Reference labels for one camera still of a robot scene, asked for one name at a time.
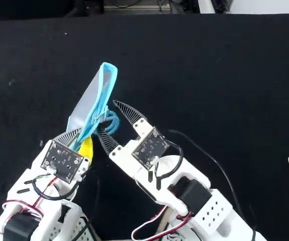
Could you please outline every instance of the cable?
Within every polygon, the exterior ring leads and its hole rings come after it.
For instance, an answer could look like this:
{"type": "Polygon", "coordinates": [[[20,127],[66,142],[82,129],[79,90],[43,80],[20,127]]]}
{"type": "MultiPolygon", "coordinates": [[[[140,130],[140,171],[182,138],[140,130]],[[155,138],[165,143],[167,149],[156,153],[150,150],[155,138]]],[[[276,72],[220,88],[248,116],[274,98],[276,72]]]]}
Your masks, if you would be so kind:
{"type": "MultiPolygon", "coordinates": [[[[55,182],[56,180],[57,180],[57,177],[55,177],[55,178],[51,181],[51,183],[49,184],[49,186],[50,186],[53,182],[55,182]]],[[[65,198],[69,197],[70,195],[72,195],[72,194],[74,193],[75,189],[79,186],[79,182],[76,182],[76,183],[74,184],[74,186],[72,187],[72,189],[70,189],[69,192],[67,192],[67,193],[64,194],[64,195],[60,195],[60,196],[58,196],[58,197],[52,197],[52,196],[48,196],[48,195],[44,194],[44,192],[42,192],[42,191],[37,187],[37,185],[36,185],[36,178],[34,178],[34,179],[32,180],[32,185],[33,185],[33,188],[34,188],[35,192],[36,192],[40,197],[45,198],[45,199],[47,199],[47,200],[51,200],[51,201],[59,201],[59,200],[65,199],[65,198]]]]}
{"type": "Polygon", "coordinates": [[[72,201],[74,200],[74,198],[76,197],[76,195],[77,195],[77,190],[78,190],[78,187],[75,189],[72,198],[69,200],[70,202],[72,202],[72,201]]]}
{"type": "Polygon", "coordinates": [[[137,1],[134,2],[133,4],[130,4],[130,5],[127,5],[127,6],[118,6],[118,5],[116,5],[115,3],[113,3],[112,0],[109,0],[110,4],[112,4],[113,6],[119,8],[119,9],[127,9],[127,8],[129,8],[129,7],[132,7],[132,6],[136,5],[136,4],[139,4],[141,1],[142,1],[142,0],[137,0],[137,1]]]}
{"type": "Polygon", "coordinates": [[[238,214],[245,220],[244,218],[244,215],[243,215],[243,212],[242,212],[242,209],[241,209],[241,206],[240,206],[240,203],[238,201],[238,198],[237,198],[237,195],[236,195],[236,192],[234,190],[234,187],[231,183],[231,181],[229,180],[229,177],[227,175],[227,173],[225,172],[225,170],[222,168],[222,166],[220,165],[220,163],[218,163],[218,161],[211,155],[209,154],[208,152],[206,152],[201,146],[199,146],[197,143],[195,143],[190,137],[188,137],[186,134],[180,132],[180,131],[177,131],[177,130],[168,130],[168,132],[170,133],[173,133],[173,134],[178,134],[182,137],[184,137],[185,139],[187,139],[187,141],[189,141],[194,147],[196,147],[197,149],[199,149],[203,154],[205,154],[209,159],[211,159],[218,167],[219,169],[221,170],[221,172],[224,174],[228,184],[229,184],[229,187],[231,189],[231,192],[233,194],[233,198],[234,198],[234,202],[236,204],[236,208],[237,208],[237,211],[238,211],[238,214]]]}
{"type": "Polygon", "coordinates": [[[38,210],[37,208],[35,208],[34,206],[32,205],[29,205],[28,203],[26,202],[23,202],[21,200],[7,200],[5,201],[3,204],[2,204],[2,207],[3,207],[3,210],[6,208],[6,205],[8,203],[16,203],[16,204],[19,204],[23,209],[27,209],[29,211],[31,211],[32,213],[36,214],[38,216],[38,218],[42,219],[42,217],[44,216],[44,214],[38,210]]]}
{"type": "MultiPolygon", "coordinates": [[[[41,178],[41,177],[46,177],[46,176],[49,176],[49,175],[50,175],[50,174],[40,175],[40,176],[36,177],[35,179],[37,180],[37,179],[39,179],[39,178],[41,178]]],[[[47,187],[45,188],[45,190],[44,190],[43,192],[45,192],[48,187],[50,187],[51,185],[53,185],[54,182],[55,182],[57,179],[58,179],[58,178],[56,177],[56,178],[54,178],[50,183],[48,183],[47,187]]],[[[38,203],[40,202],[41,199],[42,199],[42,197],[39,196],[33,206],[36,207],[36,206],[38,205],[38,203]]]]}
{"type": "Polygon", "coordinates": [[[98,205],[99,205],[100,191],[101,191],[100,179],[99,179],[98,175],[96,175],[96,177],[97,177],[97,191],[96,191],[96,195],[95,195],[95,202],[94,202],[94,208],[93,208],[92,216],[90,217],[89,220],[84,218],[85,226],[78,232],[78,234],[71,241],[77,241],[79,239],[79,237],[85,232],[85,230],[87,228],[89,228],[89,231],[91,232],[90,223],[93,220],[93,218],[95,217],[95,213],[96,213],[96,210],[97,210],[98,205]]]}
{"type": "Polygon", "coordinates": [[[161,233],[158,233],[158,234],[155,234],[151,237],[148,237],[148,238],[145,238],[145,239],[135,239],[134,238],[134,234],[139,230],[141,229],[142,227],[146,226],[147,224],[149,223],[152,223],[154,222],[155,220],[157,220],[161,215],[162,213],[166,210],[167,206],[165,206],[155,217],[153,217],[152,219],[150,219],[149,221],[145,222],[144,224],[140,225],[139,227],[137,227],[135,230],[132,231],[131,233],[131,239],[133,241],[153,241],[157,238],[161,238],[167,234],[170,234],[170,233],[174,233],[175,231],[177,231],[179,228],[181,228],[182,226],[184,226],[186,223],[188,223],[188,221],[190,220],[191,216],[192,216],[192,213],[190,212],[186,217],[185,219],[178,225],[168,229],[168,230],[165,230],[161,233]]]}
{"type": "Polygon", "coordinates": [[[160,12],[163,12],[163,11],[162,11],[162,6],[163,6],[163,4],[166,2],[166,0],[163,0],[163,2],[161,3],[161,5],[159,4],[159,1],[160,1],[160,0],[156,0],[156,4],[157,4],[158,7],[159,7],[159,11],[160,11],[160,12]]]}
{"type": "Polygon", "coordinates": [[[168,140],[167,140],[167,142],[168,142],[171,146],[173,146],[173,147],[175,147],[175,148],[178,149],[178,151],[179,151],[179,161],[178,161],[178,163],[176,164],[176,166],[175,166],[170,172],[165,173],[165,174],[163,174],[163,175],[161,175],[161,176],[159,176],[159,177],[156,176],[159,163],[157,163],[157,164],[155,165],[154,174],[155,174],[155,177],[156,177],[157,189],[160,189],[160,188],[161,188],[161,180],[164,179],[164,178],[167,178],[167,177],[171,176],[172,174],[174,174],[174,173],[179,169],[179,167],[181,166],[182,161],[183,161],[183,150],[182,150],[182,148],[181,148],[180,146],[178,146],[177,144],[171,142],[171,141],[168,141],[168,140]]]}

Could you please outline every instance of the blue plastic object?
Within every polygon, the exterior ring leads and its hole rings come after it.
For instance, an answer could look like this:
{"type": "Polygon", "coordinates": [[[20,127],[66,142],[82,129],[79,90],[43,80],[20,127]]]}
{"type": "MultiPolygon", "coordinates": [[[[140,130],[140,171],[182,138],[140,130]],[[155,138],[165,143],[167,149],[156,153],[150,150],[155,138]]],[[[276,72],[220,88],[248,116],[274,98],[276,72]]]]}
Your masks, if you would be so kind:
{"type": "Polygon", "coordinates": [[[117,75],[117,67],[103,63],[74,108],[68,119],[67,131],[81,128],[81,132],[71,146],[73,150],[76,150],[84,139],[93,134],[101,122],[111,121],[105,129],[109,134],[119,127],[119,118],[107,106],[117,75]]]}

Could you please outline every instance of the red and white wire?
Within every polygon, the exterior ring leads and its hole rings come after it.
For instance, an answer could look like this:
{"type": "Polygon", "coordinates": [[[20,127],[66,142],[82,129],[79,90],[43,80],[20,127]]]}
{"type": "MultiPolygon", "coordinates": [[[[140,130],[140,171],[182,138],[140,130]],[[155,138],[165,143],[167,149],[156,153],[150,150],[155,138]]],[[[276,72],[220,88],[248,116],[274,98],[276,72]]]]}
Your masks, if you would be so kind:
{"type": "Polygon", "coordinates": [[[145,239],[135,239],[134,238],[134,234],[140,230],[141,228],[143,228],[145,225],[149,224],[149,223],[152,223],[154,222],[155,220],[157,220],[163,213],[164,211],[166,210],[167,206],[165,206],[155,217],[153,217],[152,219],[150,219],[149,221],[145,222],[144,224],[140,225],[139,227],[137,227],[136,229],[134,229],[131,233],[131,239],[133,241],[153,241],[157,238],[161,238],[167,234],[170,234],[170,233],[174,233],[177,229],[181,228],[182,226],[184,226],[191,218],[191,215],[192,213],[189,213],[185,218],[184,220],[179,223],[178,225],[172,227],[172,228],[169,228],[168,230],[165,230],[161,233],[158,233],[158,234],[155,234],[154,236],[151,236],[151,237],[148,237],[148,238],[145,238],[145,239]]]}
{"type": "Polygon", "coordinates": [[[34,206],[29,205],[28,203],[20,201],[20,200],[7,200],[7,201],[5,201],[2,205],[3,209],[5,209],[7,204],[9,204],[9,203],[15,203],[15,204],[20,205],[23,208],[23,210],[25,210],[25,209],[28,210],[31,214],[33,214],[34,216],[36,216],[40,219],[42,219],[42,217],[44,216],[44,214],[40,210],[38,210],[34,206]]]}
{"type": "MultiPolygon", "coordinates": [[[[45,188],[45,190],[44,190],[44,192],[46,191],[46,189],[48,188],[48,187],[50,187],[51,185],[53,185],[53,183],[56,181],[58,179],[58,177],[54,177],[51,181],[50,181],[50,183],[48,183],[48,185],[47,185],[47,187],[45,188]]],[[[40,202],[40,200],[42,199],[42,197],[38,197],[38,199],[36,200],[36,202],[34,203],[34,207],[36,207],[37,205],[38,205],[38,203],[40,202]]]]}

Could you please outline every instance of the black cable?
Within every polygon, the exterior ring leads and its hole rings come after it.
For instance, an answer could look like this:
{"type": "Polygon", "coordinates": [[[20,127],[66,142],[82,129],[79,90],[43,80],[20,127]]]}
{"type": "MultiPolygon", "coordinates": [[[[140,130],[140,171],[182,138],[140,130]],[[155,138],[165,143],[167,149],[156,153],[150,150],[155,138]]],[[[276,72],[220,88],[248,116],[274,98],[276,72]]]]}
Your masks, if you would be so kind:
{"type": "Polygon", "coordinates": [[[34,179],[32,180],[32,185],[33,185],[33,188],[34,188],[35,192],[36,192],[40,197],[45,198],[45,199],[47,199],[47,200],[51,200],[51,201],[59,201],[59,200],[65,199],[65,198],[69,197],[70,195],[72,195],[72,194],[74,193],[75,189],[79,186],[79,182],[76,182],[76,183],[74,184],[74,186],[72,187],[72,189],[70,189],[69,192],[67,192],[67,193],[64,194],[64,195],[60,195],[60,196],[58,196],[58,197],[52,197],[52,196],[48,196],[48,195],[44,194],[44,192],[42,192],[42,191],[37,187],[37,185],[36,185],[36,178],[34,178],[34,179]]]}
{"type": "Polygon", "coordinates": [[[159,11],[160,11],[160,12],[163,12],[163,11],[162,11],[162,6],[165,4],[166,0],[163,0],[163,2],[161,3],[161,5],[159,4],[159,1],[160,1],[160,0],[156,0],[156,4],[157,4],[158,7],[159,7],[159,11]]]}
{"type": "Polygon", "coordinates": [[[98,175],[96,175],[96,177],[97,177],[97,191],[96,191],[96,195],[95,195],[95,203],[94,203],[93,213],[92,213],[89,220],[87,220],[85,217],[82,217],[85,221],[85,226],[77,233],[77,235],[71,241],[77,241],[80,238],[80,236],[85,232],[85,230],[87,228],[88,228],[89,232],[92,234],[92,236],[94,236],[94,234],[92,233],[91,228],[90,228],[90,223],[92,222],[93,218],[95,217],[95,213],[96,213],[96,210],[97,210],[98,205],[99,205],[100,190],[101,190],[100,179],[99,179],[98,175]]]}
{"type": "Polygon", "coordinates": [[[132,7],[132,6],[136,5],[136,4],[139,4],[141,1],[142,1],[142,0],[137,0],[137,1],[134,2],[133,4],[130,4],[130,5],[127,5],[127,6],[118,6],[118,5],[114,4],[111,0],[109,0],[110,4],[112,4],[113,6],[119,8],[119,9],[127,9],[127,8],[129,8],[129,7],[132,7]]]}
{"type": "Polygon", "coordinates": [[[156,173],[157,173],[157,170],[158,170],[158,166],[159,166],[159,163],[156,164],[155,166],[155,170],[154,170],[154,174],[155,174],[155,177],[156,177],[156,185],[157,185],[157,189],[159,190],[161,188],[161,180],[164,179],[164,178],[167,178],[169,176],[171,176],[172,174],[174,174],[178,169],[179,167],[181,166],[182,164],[182,161],[183,161],[183,150],[180,146],[178,146],[177,144],[167,140],[167,142],[174,148],[178,149],[179,151],[179,161],[178,163],[176,164],[176,166],[168,173],[165,173],[161,176],[156,176],[156,173]]]}
{"type": "MultiPolygon", "coordinates": [[[[91,168],[88,168],[82,175],[82,179],[86,176],[86,174],[91,170],[91,168]]],[[[44,192],[42,192],[36,185],[36,181],[38,178],[42,177],[42,176],[38,176],[36,178],[34,178],[32,180],[32,185],[33,185],[33,188],[35,190],[35,192],[42,198],[44,199],[47,199],[47,200],[51,200],[51,201],[59,201],[59,200],[62,200],[62,199],[65,199],[65,198],[68,198],[70,195],[72,195],[74,193],[74,191],[78,188],[80,182],[76,182],[74,184],[74,186],[72,187],[72,189],[70,189],[69,192],[65,193],[64,195],[60,195],[58,197],[52,197],[52,196],[48,196],[46,194],[44,194],[44,192]]]]}
{"type": "Polygon", "coordinates": [[[203,154],[205,154],[207,157],[209,157],[214,163],[216,163],[216,165],[219,167],[219,169],[222,171],[222,173],[224,174],[228,184],[229,184],[229,187],[231,189],[231,192],[233,194],[233,198],[234,198],[234,202],[236,204],[236,208],[237,208],[237,211],[238,211],[238,214],[245,220],[244,218],[244,215],[243,215],[243,212],[242,212],[242,209],[241,209],[241,206],[240,206],[240,203],[238,201],[238,198],[237,198],[237,195],[236,195],[236,192],[234,190],[234,187],[231,183],[231,181],[229,180],[229,177],[228,175],[226,174],[225,170],[222,168],[222,166],[218,163],[218,161],[212,156],[210,155],[208,152],[206,152],[201,146],[199,146],[197,143],[195,143],[190,137],[188,137],[186,134],[180,132],[180,131],[177,131],[177,130],[168,130],[168,132],[170,133],[174,133],[174,134],[178,134],[182,137],[184,137],[185,139],[187,139],[187,141],[189,141],[194,147],[196,147],[197,149],[199,149],[203,154]]]}

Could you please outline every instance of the red wire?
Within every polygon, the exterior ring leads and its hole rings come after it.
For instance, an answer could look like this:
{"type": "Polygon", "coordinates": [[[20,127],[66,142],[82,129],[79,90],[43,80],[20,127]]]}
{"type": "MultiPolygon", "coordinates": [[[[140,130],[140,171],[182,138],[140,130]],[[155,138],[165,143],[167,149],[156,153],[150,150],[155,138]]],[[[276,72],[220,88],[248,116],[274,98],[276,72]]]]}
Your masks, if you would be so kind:
{"type": "Polygon", "coordinates": [[[170,229],[168,232],[162,232],[160,235],[155,236],[154,238],[149,239],[148,241],[153,241],[153,240],[156,240],[156,239],[158,239],[158,238],[161,238],[161,237],[163,237],[163,236],[165,236],[165,235],[167,235],[167,234],[174,233],[176,230],[178,230],[179,228],[181,228],[182,226],[184,226],[184,225],[190,220],[191,216],[192,216],[192,212],[190,212],[190,213],[185,217],[185,219],[183,220],[183,222],[182,222],[178,227],[172,228],[172,229],[170,229]]]}
{"type": "MultiPolygon", "coordinates": [[[[48,187],[50,187],[51,185],[53,185],[53,183],[54,183],[57,179],[58,179],[58,177],[54,177],[53,180],[51,180],[51,182],[48,183],[48,185],[47,185],[47,187],[45,188],[44,192],[46,191],[46,189],[47,189],[48,187]]],[[[38,199],[36,200],[36,202],[34,203],[33,206],[36,207],[37,204],[39,203],[39,201],[40,201],[41,199],[42,199],[42,197],[38,197],[38,199]]]]}
{"type": "Polygon", "coordinates": [[[37,212],[38,214],[40,214],[41,216],[44,216],[44,214],[40,210],[38,210],[36,207],[29,205],[28,203],[20,201],[20,200],[7,200],[4,202],[4,204],[11,203],[11,202],[18,202],[18,203],[24,204],[24,205],[30,207],[35,212],[37,212]]]}

